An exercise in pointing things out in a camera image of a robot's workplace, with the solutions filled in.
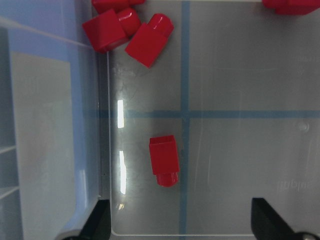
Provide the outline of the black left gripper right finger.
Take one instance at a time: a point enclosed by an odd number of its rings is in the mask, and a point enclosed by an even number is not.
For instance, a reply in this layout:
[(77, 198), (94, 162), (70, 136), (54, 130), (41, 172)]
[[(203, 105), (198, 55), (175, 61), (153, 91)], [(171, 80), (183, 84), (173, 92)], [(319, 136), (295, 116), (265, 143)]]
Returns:
[(317, 234), (295, 232), (261, 197), (251, 200), (251, 231), (257, 240), (318, 240)]

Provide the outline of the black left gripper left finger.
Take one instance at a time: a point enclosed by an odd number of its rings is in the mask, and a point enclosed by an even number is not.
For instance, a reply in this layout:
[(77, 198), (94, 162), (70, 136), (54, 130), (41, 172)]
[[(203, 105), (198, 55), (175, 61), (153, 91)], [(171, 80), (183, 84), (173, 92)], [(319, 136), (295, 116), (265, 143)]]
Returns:
[(79, 234), (66, 240), (109, 240), (111, 237), (111, 204), (109, 199), (98, 200)]

